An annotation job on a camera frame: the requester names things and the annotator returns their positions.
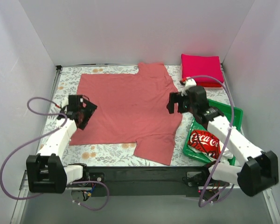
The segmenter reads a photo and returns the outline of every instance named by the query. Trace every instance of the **t-shirt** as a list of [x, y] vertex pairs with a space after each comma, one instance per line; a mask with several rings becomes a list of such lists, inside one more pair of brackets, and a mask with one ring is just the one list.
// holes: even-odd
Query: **t-shirt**
[[166, 105], [177, 89], [164, 64], [138, 67], [137, 74], [82, 74], [77, 94], [98, 108], [70, 145], [136, 142], [135, 156], [170, 165], [182, 115]]

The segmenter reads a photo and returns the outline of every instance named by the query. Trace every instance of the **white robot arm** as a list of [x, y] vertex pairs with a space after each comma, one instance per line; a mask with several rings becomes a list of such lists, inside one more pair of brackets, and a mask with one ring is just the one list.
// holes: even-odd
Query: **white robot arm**
[[[184, 79], [181, 83], [183, 90], [170, 94], [169, 113], [174, 113], [174, 103], [178, 103], [179, 113], [192, 113], [199, 124], [225, 142], [230, 129], [228, 119], [217, 108], [209, 106], [205, 89], [196, 86], [193, 79]], [[272, 151], [264, 152], [235, 128], [231, 131], [227, 148], [237, 158], [240, 167], [219, 163], [212, 175], [213, 180], [238, 185], [248, 196], [278, 183], [278, 158]], [[207, 165], [209, 172], [214, 168], [212, 164], [214, 162]]]
[[37, 155], [26, 160], [28, 184], [31, 192], [63, 193], [66, 185], [83, 177], [85, 164], [62, 165], [62, 155], [75, 131], [84, 129], [97, 106], [83, 95], [69, 95], [61, 102], [61, 113], [56, 120], [56, 128]]

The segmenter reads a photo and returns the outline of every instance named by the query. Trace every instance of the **pink folded cloth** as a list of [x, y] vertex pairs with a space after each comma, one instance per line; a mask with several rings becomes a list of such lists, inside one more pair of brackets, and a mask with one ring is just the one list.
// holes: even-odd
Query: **pink folded cloth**
[[136, 142], [135, 156], [170, 165], [182, 115], [169, 114], [166, 105], [177, 89], [164, 64], [138, 67], [136, 75], [81, 76], [77, 94], [88, 96], [98, 108], [70, 145]]
[[[202, 57], [182, 54], [182, 78], [198, 75], [207, 75], [224, 82], [218, 56]], [[197, 85], [203, 87], [221, 87], [215, 80], [210, 78], [195, 78]]]

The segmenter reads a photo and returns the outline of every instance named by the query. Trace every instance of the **purple cable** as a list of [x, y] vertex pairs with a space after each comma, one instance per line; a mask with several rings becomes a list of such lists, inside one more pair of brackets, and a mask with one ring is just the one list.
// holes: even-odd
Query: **purple cable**
[[[234, 120], [234, 108], [233, 108], [233, 104], [232, 104], [232, 100], [231, 100], [230, 93], [228, 92], [226, 86], [225, 86], [223, 83], [221, 83], [219, 80], [217, 80], [217, 79], [214, 78], [214, 77], [206, 76], [206, 75], [193, 76], [193, 77], [189, 77], [188, 79], [191, 79], [191, 78], [193, 78], [193, 79], [195, 79], [195, 78], [210, 78], [210, 79], [215, 80], [215, 81], [216, 81], [217, 83], [219, 83], [219, 84], [223, 87], [223, 89], [225, 90], [225, 92], [226, 92], [226, 94], [227, 94], [227, 96], [228, 96], [229, 102], [230, 102], [230, 106], [231, 106], [231, 120], [230, 120], [230, 124], [229, 124], [229, 125], [230, 125], [230, 129], [228, 130], [228, 133], [227, 133], [227, 136], [226, 136], [226, 140], [225, 140], [225, 142], [224, 142], [224, 145], [223, 145], [223, 148], [222, 148], [222, 150], [221, 150], [221, 153], [220, 153], [219, 157], [217, 158], [217, 161], [216, 161], [216, 163], [214, 164], [214, 167], [213, 167], [212, 171], [210, 172], [210, 175], [209, 175], [209, 177], [207, 178], [207, 180], [206, 180], [206, 182], [205, 182], [205, 185], [204, 185], [204, 187], [203, 187], [203, 189], [202, 189], [201, 195], [200, 195], [200, 197], [199, 197], [198, 206], [199, 206], [200, 208], [202, 208], [202, 207], [204, 207], [205, 205], [207, 205], [208, 203], [210, 203], [210, 202], [211, 202], [215, 197], [217, 197], [219, 194], [221, 194], [222, 191], [224, 191], [224, 189], [225, 189], [227, 186], [229, 186], [229, 184], [226, 184], [226, 185], [225, 185], [222, 189], [220, 189], [215, 195], [213, 195], [213, 197], [211, 197], [209, 200], [207, 200], [206, 202], [204, 202], [204, 203], [202, 204], [203, 196], [204, 196], [204, 193], [205, 193], [205, 191], [206, 191], [206, 188], [207, 188], [207, 186], [209, 185], [210, 180], [211, 180], [211, 177], [213, 176], [213, 174], [214, 174], [214, 172], [215, 172], [215, 170], [216, 170], [216, 167], [218, 166], [218, 163], [220, 162], [220, 160], [221, 160], [221, 158], [222, 158], [222, 156], [223, 156], [223, 152], [224, 152], [224, 150], [225, 150], [225, 148], [226, 148], [226, 146], [227, 146], [228, 140], [229, 140], [229, 138], [230, 138], [231, 128], [232, 128], [233, 120]], [[218, 199], [218, 200], [215, 201], [214, 203], [223, 201], [223, 200], [231, 193], [233, 187], [234, 187], [234, 184], [232, 185], [232, 187], [230, 188], [230, 190], [227, 192], [227, 194], [226, 194], [224, 197]]]
[[[49, 99], [42, 98], [42, 97], [33, 97], [33, 98], [31, 98], [30, 100], [28, 100], [28, 102], [27, 102], [27, 108], [28, 108], [32, 113], [35, 113], [35, 114], [38, 114], [38, 115], [42, 115], [42, 116], [62, 115], [62, 116], [64, 116], [65, 121], [61, 124], [61, 127], [63, 127], [63, 126], [65, 125], [65, 123], [67, 122], [67, 116], [66, 116], [65, 114], [63, 114], [63, 113], [39, 113], [39, 112], [36, 112], [36, 111], [34, 111], [33, 109], [31, 109], [31, 107], [30, 107], [29, 104], [30, 104], [30, 102], [31, 102], [32, 100], [35, 100], [35, 99], [46, 100], [46, 101], [48, 101], [48, 102], [50, 102], [50, 103], [53, 103], [53, 104], [57, 105], [55, 102], [53, 102], [53, 101], [51, 101], [51, 100], [49, 100]], [[44, 134], [44, 135], [41, 135], [41, 136], [39, 136], [39, 137], [37, 137], [37, 138], [35, 138], [35, 139], [32, 139], [32, 140], [30, 140], [30, 141], [24, 143], [23, 145], [17, 147], [14, 151], [12, 151], [12, 152], [6, 157], [6, 159], [3, 161], [2, 166], [1, 166], [1, 168], [0, 168], [0, 186], [1, 186], [1, 189], [3, 190], [4, 194], [6, 194], [8, 197], [10, 197], [10, 198], [12, 198], [12, 199], [14, 199], [14, 200], [27, 200], [27, 199], [35, 198], [35, 197], [41, 195], [41, 194], [36, 194], [36, 195], [33, 195], [33, 196], [29, 196], [29, 197], [15, 197], [15, 196], [11, 195], [10, 193], [8, 193], [8, 191], [7, 191], [6, 188], [4, 187], [3, 180], [2, 180], [3, 169], [4, 169], [4, 167], [5, 167], [6, 163], [7, 163], [7, 161], [10, 159], [10, 157], [12, 157], [12, 155], [15, 154], [17, 151], [19, 151], [21, 148], [23, 148], [23, 147], [25, 147], [25, 146], [31, 144], [32, 142], [35, 142], [35, 141], [40, 140], [40, 139], [42, 139], [43, 137], [46, 137], [46, 136], [48, 136], [48, 135], [51, 135], [51, 134], [53, 134], [54, 132], [58, 131], [59, 129], [60, 129], [60, 128], [56, 128], [56, 129], [54, 129], [53, 131], [50, 131], [50, 132], [48, 132], [48, 133], [46, 133], [46, 134]]]
[[106, 201], [104, 202], [104, 204], [103, 204], [101, 207], [99, 207], [99, 208], [92, 208], [92, 207], [89, 207], [88, 205], [86, 205], [86, 204], [84, 204], [84, 203], [81, 203], [81, 202], [78, 202], [78, 201], [76, 201], [76, 200], [73, 200], [73, 202], [75, 202], [75, 203], [77, 203], [78, 205], [81, 205], [81, 206], [83, 206], [84, 208], [87, 208], [87, 209], [89, 209], [89, 210], [91, 210], [91, 211], [98, 211], [98, 210], [101, 210], [102, 208], [104, 208], [104, 207], [107, 205], [107, 203], [109, 202], [109, 199], [110, 199], [110, 191], [109, 191], [108, 187], [107, 187], [104, 183], [98, 182], [98, 181], [77, 181], [77, 182], [73, 182], [72, 184], [81, 184], [81, 183], [96, 183], [96, 184], [102, 185], [104, 188], [106, 188], [106, 191], [107, 191], [107, 199], [106, 199]]

